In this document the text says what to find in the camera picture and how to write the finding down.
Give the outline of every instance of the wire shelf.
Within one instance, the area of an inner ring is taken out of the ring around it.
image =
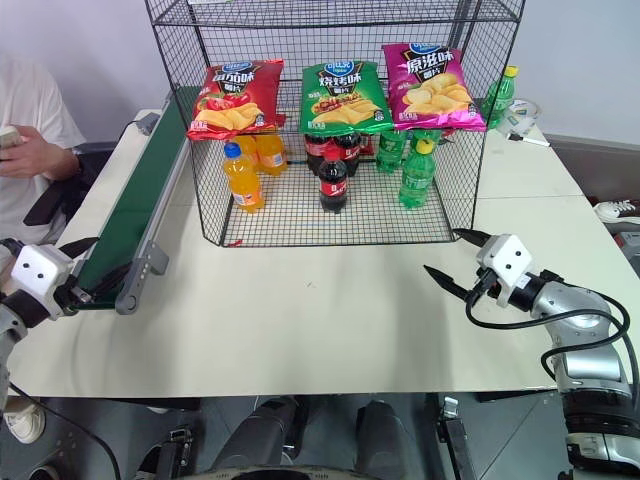
[[[375,170],[373,157],[351,179],[339,215],[319,205],[318,180],[307,169],[298,133],[302,69],[339,60],[378,64],[381,45],[427,42],[463,51],[462,67],[479,105],[506,66],[524,0],[234,0],[189,6],[146,0],[154,34],[185,125],[210,65],[283,58],[279,132],[290,168],[262,176],[266,206],[248,214],[234,206],[222,172],[221,142],[192,142],[191,157],[204,236],[224,246],[359,245],[452,241],[452,228],[471,228],[485,134],[457,131],[437,147],[435,187],[425,207],[406,210],[399,176]]]

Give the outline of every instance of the black chair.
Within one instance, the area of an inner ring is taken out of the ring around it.
[[[117,142],[96,142],[76,147],[80,173],[67,180],[52,182],[29,210],[24,224],[36,226],[51,223],[58,209],[65,215],[68,223],[82,205],[116,145]]]

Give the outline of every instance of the purple chip bag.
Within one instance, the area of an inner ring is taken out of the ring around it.
[[[397,43],[382,49],[396,129],[486,130],[464,83],[459,50],[427,43]]]

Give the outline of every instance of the white table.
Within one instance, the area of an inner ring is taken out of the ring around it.
[[[145,141],[129,127],[61,242],[100,232]],[[220,248],[203,239],[194,203],[185,171],[158,238],[171,262],[149,279],[139,311],[45,322],[9,362],[18,385],[130,398],[554,386],[538,361],[549,347],[543,327],[474,327],[424,272],[426,263],[470,287],[472,245]],[[640,281],[551,149],[489,133],[476,228],[517,233],[538,269],[606,292],[640,318]],[[489,300],[477,316],[526,319]],[[638,321],[630,335],[640,345]]]

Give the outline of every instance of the orange soda bottle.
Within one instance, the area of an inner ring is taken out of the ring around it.
[[[269,175],[280,175],[287,169],[287,154],[279,135],[256,135],[260,168]]]
[[[260,178],[253,169],[251,160],[242,154],[240,145],[227,143],[224,146],[224,154],[227,160],[223,168],[229,177],[229,188],[236,205],[249,213],[264,207]]]
[[[256,145],[255,139],[251,135],[238,135],[232,141],[240,145],[240,150],[251,160],[255,171],[260,170],[260,157],[258,156],[258,145]]]

